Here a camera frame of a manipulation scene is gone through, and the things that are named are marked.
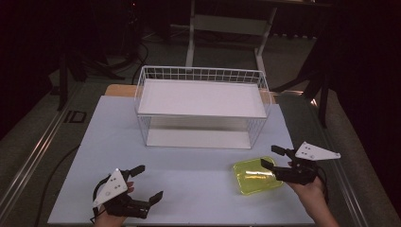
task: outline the wire basket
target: wire basket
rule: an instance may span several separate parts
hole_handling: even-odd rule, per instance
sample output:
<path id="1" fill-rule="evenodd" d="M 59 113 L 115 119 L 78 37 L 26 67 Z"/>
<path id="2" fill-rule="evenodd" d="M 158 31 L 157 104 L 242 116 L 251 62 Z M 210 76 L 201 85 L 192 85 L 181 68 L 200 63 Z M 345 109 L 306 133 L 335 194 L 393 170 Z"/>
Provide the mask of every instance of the wire basket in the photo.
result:
<path id="1" fill-rule="evenodd" d="M 152 93 L 150 84 L 167 88 L 162 91 L 161 87 L 151 85 L 155 86 L 153 88 L 155 93 Z M 182 107 L 185 109 L 184 113 L 165 111 L 171 109 L 170 100 L 157 104 L 163 106 L 161 112 L 144 111 L 146 106 L 144 102 L 173 96 L 172 93 L 177 92 L 176 90 L 180 93 L 174 96 L 174 100 L 177 105 L 184 105 Z M 242 100 L 244 97 L 241 94 L 242 90 L 246 91 L 245 95 L 248 94 L 247 91 L 257 95 L 250 101 Z M 223 112 L 220 114 L 218 109 L 223 107 L 209 106 L 209 102 L 217 102 L 216 99 L 221 99 L 221 106 L 232 103 L 231 106 L 239 108 L 238 112 L 231 113 L 230 109 L 226 108 L 220 110 Z M 238 107 L 241 103 L 236 102 L 242 102 L 245 105 L 243 109 L 246 110 Z M 251 108 L 260 107 L 258 116 L 239 113 L 251 109 L 249 103 L 252 103 Z M 134 98 L 134 109 L 145 144 L 163 147 L 252 148 L 269 116 L 270 105 L 270 91 L 262 71 L 226 68 L 144 66 Z M 169 136 L 176 137 L 170 139 L 172 142 L 167 142 Z"/>

